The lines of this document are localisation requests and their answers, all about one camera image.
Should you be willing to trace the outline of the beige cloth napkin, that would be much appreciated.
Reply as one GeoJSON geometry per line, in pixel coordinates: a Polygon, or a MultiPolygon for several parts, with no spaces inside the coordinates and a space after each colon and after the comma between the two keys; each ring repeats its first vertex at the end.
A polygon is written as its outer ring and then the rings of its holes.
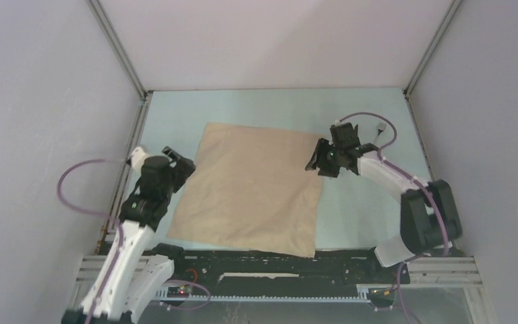
{"type": "Polygon", "coordinates": [[[312,258],[323,180],[319,135],[209,123],[167,231],[175,240],[312,258]]]}

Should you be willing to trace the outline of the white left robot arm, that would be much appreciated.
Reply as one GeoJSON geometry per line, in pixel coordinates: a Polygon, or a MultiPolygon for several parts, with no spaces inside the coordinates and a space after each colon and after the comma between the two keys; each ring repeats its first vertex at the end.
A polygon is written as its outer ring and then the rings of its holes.
{"type": "Polygon", "coordinates": [[[163,254],[152,256],[139,276],[134,272],[173,195],[195,172],[194,162],[168,146],[161,155],[137,146],[126,163],[139,178],[114,220],[115,241],[91,289],[62,323],[137,323],[160,287],[185,275],[183,259],[163,254]]]}

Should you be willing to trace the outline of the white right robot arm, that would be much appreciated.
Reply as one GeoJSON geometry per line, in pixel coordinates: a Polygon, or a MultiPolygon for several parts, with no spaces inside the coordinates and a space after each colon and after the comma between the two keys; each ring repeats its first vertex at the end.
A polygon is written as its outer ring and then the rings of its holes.
{"type": "Polygon", "coordinates": [[[342,169],[372,180],[400,205],[399,234],[374,248],[365,264],[369,279],[382,282],[393,265],[434,248],[449,251],[463,233],[453,192],[444,180],[427,182],[389,162],[375,144],[362,144],[351,123],[330,127],[330,139],[320,138],[305,169],[337,178],[342,169]]]}

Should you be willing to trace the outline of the silver fork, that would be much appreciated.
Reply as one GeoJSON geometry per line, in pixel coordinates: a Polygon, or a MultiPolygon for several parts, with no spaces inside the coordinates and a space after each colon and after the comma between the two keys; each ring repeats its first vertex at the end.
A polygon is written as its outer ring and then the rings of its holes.
{"type": "Polygon", "coordinates": [[[376,144],[380,136],[384,133],[386,130],[388,124],[385,122],[380,122],[376,127],[376,135],[374,137],[373,143],[376,144]]]}

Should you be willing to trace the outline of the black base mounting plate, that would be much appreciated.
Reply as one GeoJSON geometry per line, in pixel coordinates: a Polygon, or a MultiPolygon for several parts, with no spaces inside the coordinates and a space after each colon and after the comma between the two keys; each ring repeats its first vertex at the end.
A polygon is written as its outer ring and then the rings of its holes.
{"type": "Polygon", "coordinates": [[[212,296],[346,297],[364,287],[391,289],[410,282],[407,267],[382,267],[373,250],[318,250],[306,258],[161,243],[144,252],[156,254],[175,261],[173,278],[193,280],[212,296]]]}

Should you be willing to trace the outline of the right aluminium corner post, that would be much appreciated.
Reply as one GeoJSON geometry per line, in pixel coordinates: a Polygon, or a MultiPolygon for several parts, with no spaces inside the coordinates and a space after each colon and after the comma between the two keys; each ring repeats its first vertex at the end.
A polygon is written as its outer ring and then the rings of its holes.
{"type": "Polygon", "coordinates": [[[446,10],[440,24],[438,25],[433,37],[431,38],[426,50],[424,51],[417,67],[414,69],[409,82],[407,83],[403,93],[406,99],[409,99],[414,92],[416,86],[420,82],[420,79],[425,72],[428,64],[435,54],[437,48],[441,44],[445,34],[449,30],[453,20],[459,13],[459,10],[465,3],[464,0],[452,0],[448,9],[446,10]]]}

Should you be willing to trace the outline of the aluminium corner post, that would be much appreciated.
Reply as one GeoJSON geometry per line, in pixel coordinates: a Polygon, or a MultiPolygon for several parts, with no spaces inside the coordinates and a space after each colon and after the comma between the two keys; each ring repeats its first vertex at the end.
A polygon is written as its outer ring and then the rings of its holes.
{"type": "Polygon", "coordinates": [[[147,97],[148,91],[140,81],[140,77],[134,68],[133,63],[127,54],[125,47],[123,46],[123,43],[121,42],[121,39],[119,38],[117,31],[112,24],[102,2],[99,0],[87,0],[86,3],[92,12],[92,15],[95,17],[99,28],[105,35],[118,62],[129,78],[129,81],[132,83],[135,92],[138,94],[141,100],[144,100],[147,97]]]}
{"type": "Polygon", "coordinates": [[[437,48],[441,44],[445,34],[449,30],[453,20],[459,13],[459,10],[465,3],[464,0],[452,0],[448,9],[446,10],[440,24],[438,25],[433,37],[431,38],[426,50],[424,51],[417,67],[414,69],[409,82],[407,83],[403,93],[406,99],[409,99],[414,92],[416,86],[420,82],[420,79],[425,72],[428,64],[435,54],[437,48]]]}

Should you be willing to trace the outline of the left aluminium corner post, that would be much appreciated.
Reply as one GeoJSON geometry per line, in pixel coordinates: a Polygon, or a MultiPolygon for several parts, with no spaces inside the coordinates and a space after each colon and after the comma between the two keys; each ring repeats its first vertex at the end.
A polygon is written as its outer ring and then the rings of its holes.
{"type": "Polygon", "coordinates": [[[127,54],[125,47],[123,46],[123,43],[121,42],[121,39],[119,38],[117,31],[112,24],[102,2],[99,0],[87,0],[86,3],[92,12],[92,15],[95,17],[99,28],[105,35],[118,62],[129,78],[129,81],[132,83],[135,92],[138,94],[141,100],[144,100],[147,97],[148,91],[140,81],[140,77],[134,68],[133,63],[127,54]]]}

